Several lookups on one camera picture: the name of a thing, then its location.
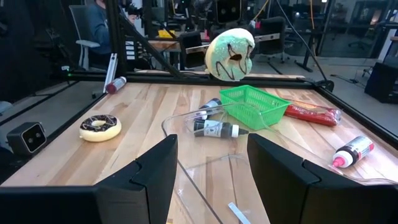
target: chocolate frosted donut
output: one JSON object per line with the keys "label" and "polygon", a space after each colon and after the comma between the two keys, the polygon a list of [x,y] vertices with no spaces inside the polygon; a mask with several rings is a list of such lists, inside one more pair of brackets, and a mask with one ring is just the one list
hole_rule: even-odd
{"label": "chocolate frosted donut", "polygon": [[121,123],[112,115],[92,116],[80,125],[80,137],[91,142],[109,140],[117,136],[120,131]]}

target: green plastic basket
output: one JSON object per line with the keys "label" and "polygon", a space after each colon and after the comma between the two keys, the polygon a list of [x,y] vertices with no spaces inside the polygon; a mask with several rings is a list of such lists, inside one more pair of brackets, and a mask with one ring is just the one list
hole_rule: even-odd
{"label": "green plastic basket", "polygon": [[236,105],[226,107],[228,114],[240,120],[253,130],[276,124],[282,119],[290,102],[249,85],[221,90],[221,102],[247,103],[251,106]]}

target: toy donut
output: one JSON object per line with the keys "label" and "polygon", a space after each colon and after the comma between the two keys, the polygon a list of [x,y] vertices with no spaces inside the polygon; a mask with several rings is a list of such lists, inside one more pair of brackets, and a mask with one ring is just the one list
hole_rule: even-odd
{"label": "toy donut", "polygon": [[210,43],[205,55],[206,67],[220,80],[239,81],[252,69],[250,54],[254,46],[254,37],[246,29],[227,30]]}
{"label": "toy donut", "polygon": [[80,137],[90,142],[107,141],[120,133],[122,124],[112,115],[96,115],[80,125]]}

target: wooden tabletop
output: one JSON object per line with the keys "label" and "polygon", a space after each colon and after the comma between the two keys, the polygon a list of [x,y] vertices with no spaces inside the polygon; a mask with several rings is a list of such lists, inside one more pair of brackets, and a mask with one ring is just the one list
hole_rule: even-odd
{"label": "wooden tabletop", "polygon": [[[95,184],[163,140],[165,136],[160,128],[163,120],[196,110],[208,100],[220,97],[219,91],[224,88],[229,87],[128,83],[116,95],[105,96],[2,186]],[[333,107],[313,90],[263,90],[283,98]],[[112,114],[119,118],[123,124],[121,133],[102,143],[80,139],[81,122],[96,114]],[[228,208],[228,204],[234,202],[251,223],[269,223],[247,164],[247,137],[233,141],[195,138],[183,132],[178,124],[181,123],[175,119],[167,125],[170,133],[181,133],[178,159],[223,222],[239,223]],[[257,133],[321,166],[327,166],[334,151],[348,141],[358,135],[368,136],[376,149],[345,173],[398,181],[398,151],[347,115],[335,128],[283,117],[272,130],[263,129]],[[238,156],[225,157],[228,154]],[[193,223],[193,220],[195,223],[217,223],[178,168],[168,222]]]}

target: black frame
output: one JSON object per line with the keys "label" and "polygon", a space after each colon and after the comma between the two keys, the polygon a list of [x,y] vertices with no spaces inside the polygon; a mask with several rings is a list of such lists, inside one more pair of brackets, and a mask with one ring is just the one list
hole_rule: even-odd
{"label": "black frame", "polygon": [[[123,23],[119,20],[120,16],[118,14],[118,5],[113,4],[116,3],[117,0],[106,1],[108,12],[111,14],[108,15],[109,27],[113,27],[115,29],[120,27],[120,24]],[[121,33],[115,32],[112,34],[111,38],[113,40],[112,50],[114,53],[118,53],[119,63],[120,61],[125,62],[126,54],[122,55],[119,52],[125,51],[124,41],[118,41]],[[147,49],[149,53],[153,53],[156,58],[159,58],[159,62],[161,62],[165,67],[170,68],[170,73],[162,73],[162,72],[126,72],[124,68],[117,70],[117,77],[125,76],[127,78],[127,82],[139,82],[139,83],[167,83],[167,84],[178,84],[178,85],[213,85],[213,86],[240,86],[240,85],[252,85],[256,87],[268,87],[268,88],[294,88],[294,89],[304,89],[304,90],[314,90],[322,97],[332,102],[336,107],[343,110],[346,114],[354,118],[358,123],[362,124],[364,127],[368,128],[375,135],[380,137],[382,140],[390,144],[392,147],[398,150],[398,136],[394,133],[386,130],[379,124],[377,124],[372,119],[368,118],[360,111],[356,110],[352,106],[345,103],[343,100],[339,99],[335,96],[331,91],[325,89],[323,86],[318,83],[310,82],[302,79],[286,79],[286,78],[261,78],[261,77],[246,77],[242,79],[240,82],[224,82],[218,79],[213,78],[211,75],[195,75],[195,74],[183,74],[183,72],[176,70],[172,67],[167,61],[161,57],[160,53],[156,51],[149,43],[146,41],[143,36],[141,36],[138,32],[133,32],[133,36],[139,41],[143,47]],[[97,81],[103,82],[105,81],[106,72],[87,72],[87,71],[71,71],[72,75],[60,77],[56,76],[53,78],[59,78],[62,80],[75,80],[75,81]],[[76,115],[70,118],[64,125],[55,130],[48,138],[47,142],[44,145],[47,146],[50,144],[55,138],[61,135],[64,130],[66,130],[69,126],[71,126],[74,122],[76,122],[81,116],[83,116],[88,110],[94,107],[99,101],[106,97],[107,94],[101,95],[99,98],[93,100],[87,107],[83,108]]]}

